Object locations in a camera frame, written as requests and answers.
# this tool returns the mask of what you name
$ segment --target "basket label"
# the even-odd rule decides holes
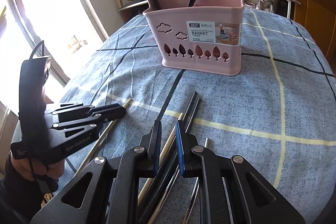
[[[187,21],[186,23],[190,42],[216,42],[215,22]]]
[[[239,45],[242,33],[242,24],[215,22],[216,43]]]

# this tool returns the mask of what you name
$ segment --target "cloud cutout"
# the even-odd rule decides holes
[[[171,32],[171,26],[170,25],[167,25],[167,24],[164,24],[164,23],[161,23],[159,26],[157,26],[157,30],[159,32]]]
[[[186,34],[183,33],[183,32],[178,32],[178,33],[176,34],[176,38],[178,38],[178,39],[182,39],[182,40],[186,40],[186,39],[188,38],[188,35],[186,35]]]

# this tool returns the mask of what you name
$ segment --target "plaid pattern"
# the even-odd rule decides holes
[[[132,98],[99,151],[121,155],[162,117],[162,143],[194,91],[202,102],[191,133],[216,154],[243,155],[311,223],[336,182],[336,79],[309,33],[284,17],[244,10],[241,72],[221,76],[165,68],[146,19],[134,17],[65,87],[62,102],[96,106]],[[77,168],[92,145],[69,157]],[[67,165],[61,186],[73,177]],[[179,177],[156,223],[179,223],[194,179]],[[199,223],[194,206],[190,223]]]

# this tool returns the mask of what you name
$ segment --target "blue gripper pad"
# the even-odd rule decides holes
[[[157,136],[156,136],[156,143],[155,143],[155,152],[154,152],[154,174],[155,176],[158,174],[159,170],[159,159],[160,159],[160,151],[161,151],[161,136],[162,136],[162,126],[161,121],[155,120],[153,131],[157,130]]]
[[[186,139],[186,133],[184,131],[184,123],[180,120],[177,121],[175,125],[175,136],[176,136],[176,146],[178,154],[178,165],[180,167],[181,176],[184,176],[184,150],[182,145],[182,139]]]

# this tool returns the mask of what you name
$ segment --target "wooden door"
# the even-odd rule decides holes
[[[294,21],[304,26],[330,63],[336,47],[336,0],[298,0]]]

